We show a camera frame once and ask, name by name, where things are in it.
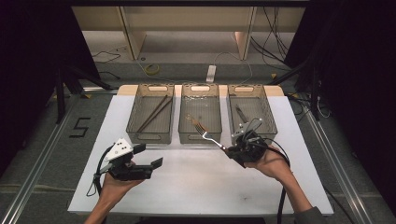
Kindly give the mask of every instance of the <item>white table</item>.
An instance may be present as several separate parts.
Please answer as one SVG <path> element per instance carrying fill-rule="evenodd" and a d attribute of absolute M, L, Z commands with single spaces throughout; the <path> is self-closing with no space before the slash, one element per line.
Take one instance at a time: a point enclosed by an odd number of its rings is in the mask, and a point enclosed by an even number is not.
<path fill-rule="evenodd" d="M 112 213 L 141 217 L 265 217 L 274 216 L 282 190 L 281 185 L 257 170 L 243 169 L 228 159 L 214 145 L 181 145 L 178 139 L 180 92 L 176 91 L 173 140 L 171 145 L 148 146 L 135 155 L 137 164 L 149 164 L 163 157 L 163 166 L 151 179 L 130 190 L 113 208 Z M 309 201 L 325 216 L 333 210 L 318 178 L 301 131 L 285 96 L 268 97 L 278 134 L 275 140 L 287 151 L 291 169 Z M 134 96 L 114 96 L 92 154 L 79 180 L 69 212 L 88 214 L 98 195 L 87 197 L 92 176 L 100 157 L 120 137 L 131 143 L 125 132 L 134 103 Z M 231 145 L 226 94 L 220 94 L 222 115 L 221 143 Z M 288 199 L 283 214 L 292 214 Z"/>

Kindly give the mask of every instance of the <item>gray plastic basket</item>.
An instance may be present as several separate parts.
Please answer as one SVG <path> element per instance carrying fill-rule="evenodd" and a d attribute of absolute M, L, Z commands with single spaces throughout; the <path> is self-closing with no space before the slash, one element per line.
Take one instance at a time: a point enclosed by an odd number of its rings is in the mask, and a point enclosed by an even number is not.
<path fill-rule="evenodd" d="M 138 86 L 126 128 L 133 143 L 171 143 L 174 92 L 174 84 Z"/>
<path fill-rule="evenodd" d="M 221 138 L 221 115 L 219 86 L 216 84 L 184 84 L 181 89 L 180 118 L 178 132 L 181 144 L 213 144 L 202 138 L 187 117 L 193 116 L 213 139 Z"/>
<path fill-rule="evenodd" d="M 277 128 L 263 85 L 228 85 L 228 102 L 231 133 L 238 129 L 240 123 L 244 123 L 236 109 L 239 106 L 248 122 L 262 119 L 262 125 L 256 130 L 259 136 L 275 138 Z"/>

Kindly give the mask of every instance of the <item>fork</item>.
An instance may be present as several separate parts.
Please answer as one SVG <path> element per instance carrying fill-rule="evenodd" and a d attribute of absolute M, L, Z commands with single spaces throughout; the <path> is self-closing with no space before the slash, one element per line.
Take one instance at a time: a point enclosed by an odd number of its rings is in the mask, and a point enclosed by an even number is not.
<path fill-rule="evenodd" d="M 214 142 L 216 145 L 218 145 L 219 148 L 225 150 L 227 149 L 224 145 L 218 143 L 215 139 L 213 139 L 212 134 L 207 132 L 207 129 L 197 120 L 197 119 L 191 119 L 192 125 L 194 125 L 195 129 L 197 132 L 205 139 Z"/>

